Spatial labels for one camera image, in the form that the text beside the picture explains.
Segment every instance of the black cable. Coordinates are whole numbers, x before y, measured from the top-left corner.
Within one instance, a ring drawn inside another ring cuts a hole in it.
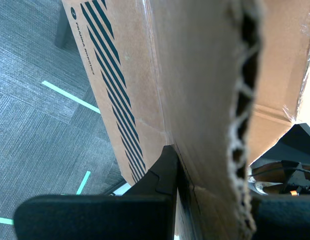
[[[297,167],[287,166],[287,167],[278,167],[278,168],[273,168],[273,169],[269,169],[269,170],[266,170],[266,171],[261,171],[261,172],[258,172],[258,173],[252,174],[252,175],[248,175],[248,177],[249,178],[250,177],[255,177],[255,176],[258,176],[258,175],[267,174],[267,173],[274,172],[274,171],[279,171],[279,170],[295,170],[295,171],[300,171],[300,172],[304,172],[304,173],[309,173],[310,174],[309,170],[301,169],[301,168],[297,168]]]

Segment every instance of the floor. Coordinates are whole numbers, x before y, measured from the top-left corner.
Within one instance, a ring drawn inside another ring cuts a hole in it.
[[[54,46],[60,0],[0,0],[0,218],[42,194],[102,194],[123,178],[73,36]],[[0,223],[0,240],[16,239]]]

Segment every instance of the cardboard box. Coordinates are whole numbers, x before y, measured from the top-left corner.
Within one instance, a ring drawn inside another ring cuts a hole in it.
[[[248,136],[252,163],[310,123],[310,0],[264,0],[263,56]]]
[[[261,48],[255,0],[63,0],[123,177],[136,183],[164,145],[179,154],[181,239],[250,239],[248,126],[250,163],[292,126],[282,108],[299,120],[306,106],[299,93],[310,84],[310,0],[265,3],[252,113]]]

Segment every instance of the chair leg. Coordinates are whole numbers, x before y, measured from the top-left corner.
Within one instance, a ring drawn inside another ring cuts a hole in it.
[[[58,25],[57,25],[57,32],[55,36],[55,46],[58,48],[63,48],[66,40],[66,35],[71,29],[69,20],[67,19],[65,9],[63,7],[63,4],[60,6],[59,11],[59,19],[58,19]]]

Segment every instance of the black plastic part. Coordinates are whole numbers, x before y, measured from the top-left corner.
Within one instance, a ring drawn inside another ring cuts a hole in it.
[[[19,240],[172,240],[179,159],[171,146],[125,195],[47,195],[14,214]]]
[[[254,195],[253,240],[310,240],[310,195]]]

